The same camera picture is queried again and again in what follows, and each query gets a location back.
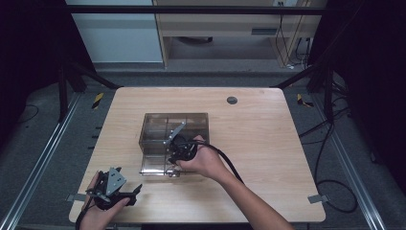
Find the aluminum frame rail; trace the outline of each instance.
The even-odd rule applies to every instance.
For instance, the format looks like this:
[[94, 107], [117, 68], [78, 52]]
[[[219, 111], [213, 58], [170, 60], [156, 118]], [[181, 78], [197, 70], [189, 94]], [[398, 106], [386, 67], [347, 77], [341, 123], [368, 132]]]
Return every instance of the aluminum frame rail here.
[[72, 98], [69, 104], [68, 114], [66, 115], [65, 119], [62, 122], [56, 125], [54, 133], [51, 135], [47, 145], [45, 146], [38, 160], [36, 161], [36, 164], [31, 174], [29, 175], [26, 183], [21, 189], [20, 194], [15, 199], [14, 203], [12, 204], [12, 207], [7, 212], [6, 216], [2, 219], [0, 223], [0, 229], [12, 230], [17, 226], [18, 221], [23, 215], [28, 203], [31, 200], [31, 197], [34, 194], [34, 191], [42, 177], [42, 174], [44, 174], [49, 162], [51, 161], [52, 156], [54, 155], [57, 145], [59, 144], [59, 141], [66, 130], [66, 127], [68, 127], [71, 118], [75, 113], [79, 99], [80, 93], [75, 93], [74, 97]]
[[[316, 105], [320, 116], [323, 120], [325, 120], [326, 116], [322, 107], [322, 100], [313, 94], [311, 95], [311, 98], [313, 99], [313, 102]], [[368, 190], [365, 187], [361, 176], [359, 175], [357, 169], [353, 166], [350, 157], [335, 130], [332, 131], [331, 141], [332, 145], [337, 151], [338, 160], [343, 167], [344, 174], [346, 175], [347, 180], [349, 181], [349, 184], [353, 189], [353, 192], [355, 193], [355, 196], [357, 197], [359, 207], [361, 208], [368, 225], [372, 230], [387, 229], [375, 205], [373, 204], [372, 198], [368, 193]]]
[[352, 8], [326, 9], [308, 7], [243, 7], [243, 6], [97, 6], [68, 5], [38, 8], [41, 12], [69, 13], [191, 13], [191, 14], [283, 14], [326, 15], [350, 12]]

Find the dark floor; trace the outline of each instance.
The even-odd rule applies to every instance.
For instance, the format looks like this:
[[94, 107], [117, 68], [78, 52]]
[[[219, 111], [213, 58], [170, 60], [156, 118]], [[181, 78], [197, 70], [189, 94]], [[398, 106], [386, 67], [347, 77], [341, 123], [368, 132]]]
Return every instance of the dark floor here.
[[[240, 46], [240, 42], [244, 43], [247, 47], [245, 56], [241, 53], [235, 54], [234, 57], [224, 54], [227, 53], [227, 49], [224, 49], [221, 44], [226, 41], [231, 44], [230, 49], [233, 49], [233, 44], [237, 47]], [[242, 38], [234, 41], [214, 38], [213, 44], [205, 44], [206, 54], [199, 56], [196, 52], [202, 49], [200, 46], [175, 41], [174, 53], [167, 69], [101, 74], [124, 86], [268, 87], [300, 71], [300, 65], [294, 70], [281, 69], [274, 57], [266, 54], [271, 51], [266, 44], [265, 40], [260, 38], [251, 41]], [[264, 48], [251, 49], [255, 52], [249, 53], [250, 46]], [[19, 220], [18, 225], [21, 229], [47, 229], [45, 226], [54, 226], [48, 229], [64, 229], [63, 227], [73, 229], [73, 223], [68, 219], [72, 204], [64, 199], [67, 194], [75, 193], [79, 187], [92, 154], [92, 147], [97, 142], [97, 139], [92, 136], [100, 132], [98, 127], [103, 124], [115, 92], [92, 80], [86, 79], [86, 81], [88, 88], [85, 93], [80, 94], [78, 108], [73, 114], [72, 121], [59, 141], [46, 171], [41, 175], [35, 192]], [[299, 134], [323, 121], [317, 106], [309, 107], [297, 103], [298, 94], [303, 96], [306, 103], [317, 103], [315, 101], [322, 98], [322, 94], [319, 93], [309, 94], [305, 88], [305, 82], [306, 80], [302, 80], [283, 90]], [[104, 96], [99, 108], [92, 109], [96, 95], [101, 92]], [[345, 107], [347, 107], [346, 101], [339, 100], [334, 110], [338, 111]], [[365, 145], [362, 134], [348, 113], [350, 110], [346, 110], [342, 116], [336, 118], [334, 131], [340, 137], [351, 162], [359, 172], [386, 229], [406, 229], [404, 215], [406, 197], [397, 188], [385, 166], [371, 161], [370, 149]], [[3, 188], [3, 198], [0, 199], [1, 217], [7, 214], [23, 188], [56, 127], [57, 118], [57, 86], [53, 84], [34, 92], [27, 101], [26, 111], [20, 119], [21, 123], [15, 126], [9, 143], [2, 149], [0, 155], [0, 185]], [[313, 172], [322, 145], [319, 141], [324, 139], [326, 133], [327, 126], [324, 126], [301, 139], [309, 167]], [[328, 138], [320, 159], [318, 178], [334, 179], [349, 185], [348, 176], [343, 170], [338, 155], [331, 137]], [[334, 207], [348, 210], [354, 204], [349, 190], [337, 183], [323, 184], [320, 190], [329, 196], [329, 204]], [[345, 214], [329, 204], [325, 204], [327, 219], [324, 222], [294, 223], [295, 227], [297, 229], [371, 229], [366, 221], [367, 213], [359, 206], [354, 212]], [[155, 227], [155, 229], [169, 229], [167, 226]], [[214, 229], [214, 226], [181, 225], [176, 229]]]

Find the black wire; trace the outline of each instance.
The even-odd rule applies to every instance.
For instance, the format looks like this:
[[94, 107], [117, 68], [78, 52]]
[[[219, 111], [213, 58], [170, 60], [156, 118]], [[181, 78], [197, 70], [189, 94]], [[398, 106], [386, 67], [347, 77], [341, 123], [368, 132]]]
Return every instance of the black wire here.
[[284, 62], [284, 60], [283, 60], [283, 58], [282, 58], [281, 50], [280, 50], [279, 47], [278, 47], [278, 36], [279, 36], [279, 33], [281, 32], [282, 41], [283, 41], [283, 44], [284, 44], [284, 48], [285, 48], [285, 50], [286, 50], [287, 61], [288, 61], [288, 62], [289, 62], [289, 61], [292, 62], [293, 65], [298, 65], [298, 64], [300, 64], [300, 63], [296, 63], [296, 62], [292, 61], [292, 60], [289, 58], [289, 55], [288, 55], [289, 53], [288, 53], [288, 51], [287, 51], [287, 45], [286, 45], [286, 41], [285, 41], [285, 39], [284, 39], [283, 30], [282, 30], [282, 21], [283, 21], [283, 14], [281, 14], [280, 26], [279, 26], [279, 29], [278, 29], [278, 31], [277, 31], [277, 35], [276, 35], [276, 37], [275, 37], [275, 45], [276, 45], [276, 47], [277, 47], [278, 53], [279, 53], [280, 56], [281, 56], [282, 64], [283, 64], [284, 66], [286, 66], [288, 63], [285, 63], [285, 62]]
[[308, 62], [308, 58], [310, 57], [310, 37], [307, 39], [307, 48], [305, 50], [305, 64], [304, 64], [304, 68], [307, 68], [307, 62]]
[[330, 127], [328, 128], [325, 139], [323, 140], [322, 146], [320, 147], [319, 154], [317, 155], [316, 166], [314, 168], [314, 182], [316, 183], [316, 189], [317, 189], [317, 192], [319, 193], [320, 196], [322, 196], [323, 194], [320, 192], [319, 186], [320, 186], [320, 184], [327, 183], [327, 182], [341, 185], [344, 188], [346, 188], [348, 191], [350, 191], [350, 193], [351, 193], [351, 195], [352, 195], [352, 197], [354, 198], [355, 201], [354, 201], [354, 205], [348, 210], [338, 208], [337, 206], [333, 205], [330, 201], [327, 202], [327, 204], [331, 208], [333, 208], [334, 210], [336, 210], [338, 212], [341, 212], [341, 213], [349, 214], [349, 213], [353, 213], [358, 207], [358, 201], [357, 201], [357, 198], [356, 198], [354, 192], [352, 191], [352, 189], [349, 186], [345, 185], [344, 183], [342, 183], [342, 182], [340, 182], [338, 180], [325, 179], [325, 180], [318, 181], [318, 179], [317, 179], [318, 170], [319, 170], [319, 163], [320, 163], [320, 159], [322, 157], [322, 152], [323, 152], [323, 149], [324, 149], [325, 144], [327, 142], [328, 136], [332, 132], [333, 127], [334, 127], [334, 124], [331, 124]]
[[31, 116], [30, 118], [28, 118], [28, 119], [26, 119], [26, 120], [23, 120], [23, 121], [18, 121], [18, 122], [17, 122], [18, 124], [22, 124], [22, 123], [26, 123], [26, 122], [30, 121], [30, 120], [31, 120], [32, 118], [34, 118], [34, 117], [38, 114], [38, 112], [39, 112], [39, 108], [38, 108], [36, 105], [27, 104], [26, 107], [34, 107], [34, 108], [36, 108], [36, 112], [35, 112], [35, 114], [34, 114], [33, 116]]
[[239, 174], [238, 174], [236, 168], [234, 167], [233, 163], [231, 162], [231, 160], [227, 157], [227, 155], [222, 150], [220, 150], [220, 149], [218, 149], [218, 148], [216, 148], [216, 147], [214, 147], [214, 146], [212, 146], [212, 145], [210, 145], [210, 144], [208, 144], [208, 143], [206, 143], [204, 141], [199, 141], [199, 140], [180, 143], [178, 145], [187, 145], [187, 144], [190, 144], [190, 145], [202, 145], [202, 146], [208, 147], [208, 148], [210, 148], [212, 150], [215, 150], [224, 159], [224, 161], [227, 163], [227, 165], [230, 167], [230, 169], [233, 172], [234, 176], [239, 181], [241, 181], [241, 183], [244, 184], [244, 181], [242, 181], [242, 178], [241, 178], [241, 176], [239, 176]]
[[339, 97], [339, 98], [336, 98], [336, 99], [334, 99], [334, 100], [332, 101], [332, 103], [334, 104], [334, 103], [337, 102], [338, 100], [345, 100], [345, 101], [347, 101], [347, 97]]
[[[333, 117], [336, 117], [336, 116], [340, 115], [342, 112], [346, 111], [347, 109], [349, 109], [349, 108], [348, 108], [348, 107], [345, 107], [345, 108], [342, 108], [342, 109], [340, 109], [340, 110], [337, 110]], [[316, 131], [317, 129], [323, 127], [325, 124], [328, 124], [328, 120], [324, 120], [324, 121], [322, 121], [320, 124], [318, 124], [318, 125], [312, 127], [311, 129], [309, 129], [308, 131], [305, 131], [304, 133], [299, 134], [299, 137], [300, 137], [300, 138], [301, 138], [301, 137], [304, 137], [304, 136], [310, 134], [311, 132]]]
[[89, 201], [87, 201], [85, 208], [83, 210], [81, 210], [81, 212], [80, 212], [80, 214], [79, 214], [79, 216], [77, 218], [77, 221], [75, 223], [75, 229], [76, 230], [80, 230], [80, 224], [81, 224], [81, 221], [84, 218], [84, 215], [86, 215], [87, 211], [94, 206], [94, 205], [92, 205], [91, 207], [89, 207], [92, 200], [93, 200], [93, 197], [90, 196]]
[[321, 141], [315, 141], [315, 142], [305, 142], [305, 143], [302, 143], [302, 146], [305, 146], [305, 145], [313, 145], [313, 144], [317, 144], [317, 143], [322, 143], [324, 140], [321, 140]]
[[302, 38], [300, 37], [300, 38], [299, 38], [299, 41], [298, 41], [298, 44], [296, 45], [296, 50], [295, 50], [296, 59], [300, 59], [300, 58], [298, 57], [298, 49], [299, 49], [299, 45], [301, 44], [301, 42], [302, 42]]
[[179, 41], [190, 44], [190, 45], [200, 45], [206, 44], [213, 41], [213, 37], [209, 36], [207, 38], [199, 38], [199, 37], [188, 37], [188, 36], [178, 36]]

